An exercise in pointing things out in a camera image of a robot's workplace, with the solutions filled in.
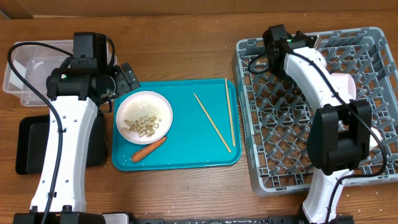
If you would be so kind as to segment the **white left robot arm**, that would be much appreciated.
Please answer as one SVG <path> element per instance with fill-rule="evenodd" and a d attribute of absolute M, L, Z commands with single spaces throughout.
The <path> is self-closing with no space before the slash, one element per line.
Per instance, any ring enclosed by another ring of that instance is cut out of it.
<path fill-rule="evenodd" d="M 50 109 L 44 166 L 27 213 L 14 215 L 14 223 L 132 223 L 126 212 L 86 212 L 85 170 L 91 132 L 100 105 L 140 87 L 128 63 L 116 65 L 113 41 L 96 32 L 76 32 L 73 51 L 46 79 L 47 94 L 33 87 L 16 69 L 10 69 Z"/>

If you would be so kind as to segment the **pale green bowl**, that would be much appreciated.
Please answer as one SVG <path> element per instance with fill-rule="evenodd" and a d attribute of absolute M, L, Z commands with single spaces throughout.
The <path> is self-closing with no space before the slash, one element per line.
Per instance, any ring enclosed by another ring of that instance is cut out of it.
<path fill-rule="evenodd" d="M 320 63 L 321 63 L 321 65 L 324 67 L 324 68 L 326 68 L 327 67 L 327 61 L 326 61 L 326 59 L 325 59 L 325 57 L 322 55 L 322 53 L 319 51 L 319 50 L 315 50 L 315 53 L 316 53 L 316 55 L 317 55 L 317 57 L 318 57 L 318 59 L 319 59 L 319 61 L 320 61 Z"/>

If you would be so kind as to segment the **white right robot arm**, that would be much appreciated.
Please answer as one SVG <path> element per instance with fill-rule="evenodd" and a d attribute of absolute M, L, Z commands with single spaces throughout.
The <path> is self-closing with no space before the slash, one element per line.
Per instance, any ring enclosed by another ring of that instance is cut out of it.
<path fill-rule="evenodd" d="M 299 87 L 314 113 L 306 149 L 314 166 L 307 198 L 300 208 L 298 222 L 353 223 L 352 216 L 339 216 L 337 203 L 348 179 L 357 178 L 355 169 L 370 150 L 381 151 L 382 166 L 387 155 L 380 133 L 372 128 L 373 109 L 366 100 L 357 100 L 355 82 L 348 73 L 330 73 L 318 51 L 320 37 L 296 32 L 292 35 L 282 24 L 270 26 L 262 35 L 264 49 L 248 64 L 266 57 L 267 67 L 278 79 Z"/>

